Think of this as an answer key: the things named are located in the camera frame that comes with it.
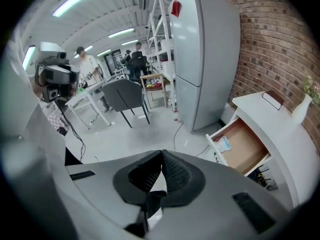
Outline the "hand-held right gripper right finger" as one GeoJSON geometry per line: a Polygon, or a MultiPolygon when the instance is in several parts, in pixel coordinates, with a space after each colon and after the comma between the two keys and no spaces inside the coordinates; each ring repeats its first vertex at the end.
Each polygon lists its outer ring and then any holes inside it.
{"type": "Polygon", "coordinates": [[[233,168],[162,151],[167,196],[149,240],[267,239],[288,211],[267,190],[233,168]]]}

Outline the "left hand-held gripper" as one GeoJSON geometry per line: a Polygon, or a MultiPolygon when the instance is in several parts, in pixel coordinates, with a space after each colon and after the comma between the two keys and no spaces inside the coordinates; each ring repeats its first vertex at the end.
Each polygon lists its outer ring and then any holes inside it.
{"type": "Polygon", "coordinates": [[[51,103],[74,96],[78,89],[80,69],[70,64],[67,52],[58,44],[42,41],[35,63],[35,83],[41,87],[42,101],[51,103]]]}

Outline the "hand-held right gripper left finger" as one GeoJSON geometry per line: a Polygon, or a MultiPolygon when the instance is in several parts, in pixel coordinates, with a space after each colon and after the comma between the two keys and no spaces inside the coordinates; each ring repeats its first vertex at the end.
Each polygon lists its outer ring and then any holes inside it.
{"type": "Polygon", "coordinates": [[[160,207],[152,187],[162,162],[162,152],[150,150],[105,162],[70,164],[66,169],[82,196],[101,215],[144,238],[149,231],[148,218],[160,207]]]}

